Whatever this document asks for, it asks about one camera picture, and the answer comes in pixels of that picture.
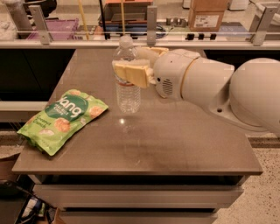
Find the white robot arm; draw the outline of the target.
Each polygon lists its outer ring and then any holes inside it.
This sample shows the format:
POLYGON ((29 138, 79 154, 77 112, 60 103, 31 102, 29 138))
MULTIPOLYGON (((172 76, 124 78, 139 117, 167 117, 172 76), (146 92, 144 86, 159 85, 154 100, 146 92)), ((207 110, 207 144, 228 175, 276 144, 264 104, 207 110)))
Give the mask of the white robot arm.
POLYGON ((251 59, 239 67, 185 49, 136 49, 114 59, 116 76, 140 88, 154 84, 163 98, 190 102, 210 115, 280 137, 280 61, 251 59))

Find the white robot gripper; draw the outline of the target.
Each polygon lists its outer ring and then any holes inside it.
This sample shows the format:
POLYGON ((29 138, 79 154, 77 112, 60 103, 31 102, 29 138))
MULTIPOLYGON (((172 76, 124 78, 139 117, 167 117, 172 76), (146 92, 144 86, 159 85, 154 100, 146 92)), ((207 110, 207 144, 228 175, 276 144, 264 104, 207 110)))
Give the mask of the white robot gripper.
POLYGON ((136 51, 139 59, 150 62, 150 67, 116 63, 113 65, 115 74, 140 88, 147 88, 155 78, 161 97, 179 100, 186 70, 200 54, 184 49, 169 51, 164 47, 137 47, 136 51))

